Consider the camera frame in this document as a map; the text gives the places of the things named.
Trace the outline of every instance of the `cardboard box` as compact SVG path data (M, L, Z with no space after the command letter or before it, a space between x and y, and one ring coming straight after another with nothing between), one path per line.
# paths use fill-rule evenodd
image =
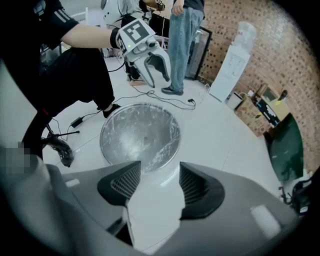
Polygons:
M277 93L270 85L262 85L256 92L255 97L260 97L264 100L280 122L283 121L290 113L285 100L279 100L280 94Z
M256 108L251 98L245 97L235 114L250 128L257 136L263 135L270 128L268 120Z

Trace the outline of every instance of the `brick wall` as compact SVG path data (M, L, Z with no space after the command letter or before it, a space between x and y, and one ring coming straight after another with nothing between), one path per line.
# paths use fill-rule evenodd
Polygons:
M257 39L235 90L257 91L267 83L279 93L288 91L302 135L304 167L314 172L320 165L320 73L309 42L284 10L270 0L206 0L202 26L213 36L199 80L214 81L239 21L252 23Z

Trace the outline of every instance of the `metal bowl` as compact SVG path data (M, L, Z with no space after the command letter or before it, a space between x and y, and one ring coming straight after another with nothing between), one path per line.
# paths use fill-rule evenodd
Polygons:
M141 172L156 171L175 156L180 144L177 120L167 110L150 103L118 108L105 121L100 147L112 165L141 161Z

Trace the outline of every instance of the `gray sneaker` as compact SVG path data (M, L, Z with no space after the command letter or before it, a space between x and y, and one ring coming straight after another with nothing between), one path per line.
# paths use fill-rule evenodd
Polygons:
M169 87L166 87L166 88L162 88L162 89L161 89L161 92L163 92L164 94L179 95L179 96L181 96L181 95L184 94L184 91L183 91L183 90L182 90L182 91L172 90L172 89L170 88L170 86L169 86Z

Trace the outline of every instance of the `person's arm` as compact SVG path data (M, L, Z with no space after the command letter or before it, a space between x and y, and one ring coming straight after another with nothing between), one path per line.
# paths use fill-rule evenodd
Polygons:
M77 24L69 30L61 41L75 48L112 48L111 29Z
M163 11L165 9L165 5L160 1L160 4L157 3L156 0L142 0L147 6L156 9L157 11Z
M117 47L116 29L80 24L63 9L58 0L48 2L41 16L41 28L43 43L51 49L56 48L61 41L75 48Z

